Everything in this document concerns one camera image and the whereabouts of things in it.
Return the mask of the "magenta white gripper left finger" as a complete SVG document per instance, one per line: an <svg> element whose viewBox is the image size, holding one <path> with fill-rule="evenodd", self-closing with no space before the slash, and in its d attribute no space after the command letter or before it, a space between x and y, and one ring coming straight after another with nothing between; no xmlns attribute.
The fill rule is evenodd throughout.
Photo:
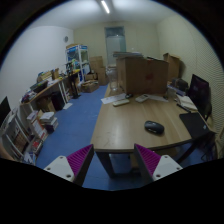
<svg viewBox="0 0 224 224"><path fill-rule="evenodd" d="M94 147L90 144L69 156L58 156L44 170L82 186L93 155Z"/></svg>

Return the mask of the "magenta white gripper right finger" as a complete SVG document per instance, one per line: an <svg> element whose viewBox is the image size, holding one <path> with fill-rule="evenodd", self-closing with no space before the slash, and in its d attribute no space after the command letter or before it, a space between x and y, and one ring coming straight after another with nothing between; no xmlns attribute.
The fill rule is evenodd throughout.
<svg viewBox="0 0 224 224"><path fill-rule="evenodd" d="M139 144L134 145L134 156L146 185L182 169L169 155L160 156Z"/></svg>

